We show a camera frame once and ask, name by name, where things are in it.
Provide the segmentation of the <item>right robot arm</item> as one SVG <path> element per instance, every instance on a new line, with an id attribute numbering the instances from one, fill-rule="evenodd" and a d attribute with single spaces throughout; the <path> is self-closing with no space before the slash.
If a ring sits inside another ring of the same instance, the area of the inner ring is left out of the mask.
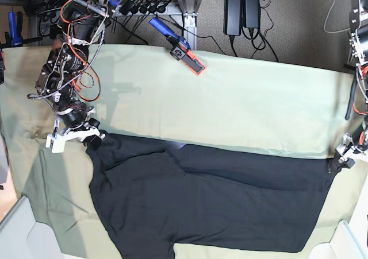
<path id="1" fill-rule="evenodd" d="M 52 110 L 53 131 L 47 135 L 45 146 L 52 153 L 62 153 L 69 140 L 78 140 L 95 148 L 104 134 L 100 122 L 92 118 L 95 108 L 81 94 L 83 84 L 78 80 L 90 75 L 94 86 L 101 85 L 92 64 L 98 52 L 89 55 L 89 47 L 105 39 L 107 22 L 114 16 L 122 0 L 67 0 L 60 8 L 57 24 L 61 34 L 56 36 L 47 62 L 42 66 L 35 84 L 36 93 L 30 100 L 42 100 Z"/>

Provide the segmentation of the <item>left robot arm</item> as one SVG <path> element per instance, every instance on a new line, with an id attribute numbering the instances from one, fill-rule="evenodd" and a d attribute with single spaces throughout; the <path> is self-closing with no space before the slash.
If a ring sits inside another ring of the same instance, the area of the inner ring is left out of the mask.
<path id="1" fill-rule="evenodd" d="M 351 84 L 345 120 L 355 112 L 363 117 L 362 123 L 353 133 L 346 133 L 342 143 L 335 149 L 328 164 L 329 173 L 338 173 L 351 168 L 357 160 L 367 162 L 367 110 L 359 111 L 354 103 L 356 90 L 367 103 L 367 0 L 351 0 L 349 13 L 351 56 L 355 59 L 354 79 Z"/>

